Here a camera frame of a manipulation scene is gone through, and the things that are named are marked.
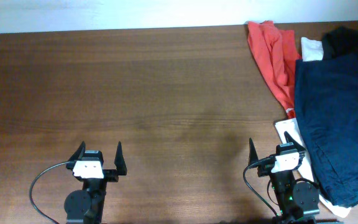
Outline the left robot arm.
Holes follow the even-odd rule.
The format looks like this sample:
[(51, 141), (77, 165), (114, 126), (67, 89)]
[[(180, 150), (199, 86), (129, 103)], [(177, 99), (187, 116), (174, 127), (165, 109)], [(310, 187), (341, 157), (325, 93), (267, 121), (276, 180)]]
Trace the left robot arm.
[(114, 169), (103, 167), (101, 151), (87, 151), (82, 142), (69, 158), (66, 168), (82, 183), (82, 189), (75, 190), (65, 199), (64, 209), (67, 223), (98, 224), (102, 222), (106, 188), (108, 183), (118, 182), (127, 175), (122, 144), (117, 144)]

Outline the navy blue shorts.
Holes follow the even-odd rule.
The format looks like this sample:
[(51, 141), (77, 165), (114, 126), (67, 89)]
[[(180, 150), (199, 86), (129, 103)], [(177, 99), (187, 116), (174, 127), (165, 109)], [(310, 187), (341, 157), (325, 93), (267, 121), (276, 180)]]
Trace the navy blue shorts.
[(358, 204), (358, 58), (296, 62), (295, 113), (312, 168), (333, 204)]

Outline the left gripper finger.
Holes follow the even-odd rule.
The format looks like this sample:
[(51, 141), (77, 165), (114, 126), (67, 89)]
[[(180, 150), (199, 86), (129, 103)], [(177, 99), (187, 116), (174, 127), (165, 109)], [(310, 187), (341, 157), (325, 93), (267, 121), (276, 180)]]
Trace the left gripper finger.
[(127, 175), (127, 167), (123, 156), (122, 144), (120, 141), (117, 145), (114, 165), (116, 166), (118, 175)]
[(69, 158), (69, 162), (73, 162), (73, 161), (77, 161), (78, 159), (80, 159), (83, 156), (83, 153), (85, 152), (86, 149), (86, 144), (83, 141), (80, 146), (78, 147), (78, 149), (73, 153), (73, 155)]

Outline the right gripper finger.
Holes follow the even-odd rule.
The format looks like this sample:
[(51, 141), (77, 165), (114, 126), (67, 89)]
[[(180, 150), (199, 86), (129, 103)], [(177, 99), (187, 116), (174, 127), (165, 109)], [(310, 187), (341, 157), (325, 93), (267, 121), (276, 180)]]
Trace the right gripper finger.
[(298, 152), (305, 152), (306, 149), (300, 144), (298, 143), (296, 140), (294, 140), (292, 138), (292, 136), (288, 133), (288, 131), (284, 132), (284, 137), (287, 141), (287, 143), (292, 143), (292, 146), (298, 151)]
[(259, 160), (254, 142), (252, 138), (249, 138), (249, 162), (248, 165), (255, 164)]

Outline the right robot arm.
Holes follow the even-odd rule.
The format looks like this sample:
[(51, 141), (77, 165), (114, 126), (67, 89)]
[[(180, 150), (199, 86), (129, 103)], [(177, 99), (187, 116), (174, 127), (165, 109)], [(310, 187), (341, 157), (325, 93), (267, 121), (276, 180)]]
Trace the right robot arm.
[(293, 172), (298, 170), (306, 157), (306, 149), (295, 141), (288, 132), (284, 132), (286, 143), (276, 146), (274, 154), (263, 159), (258, 158), (253, 140), (249, 140), (249, 162), (244, 169), (257, 169), (259, 177), (269, 177), (268, 186), (274, 191), (276, 212), (243, 177), (250, 190), (273, 211), (272, 223), (316, 223), (319, 214), (319, 184), (305, 178), (296, 179)]

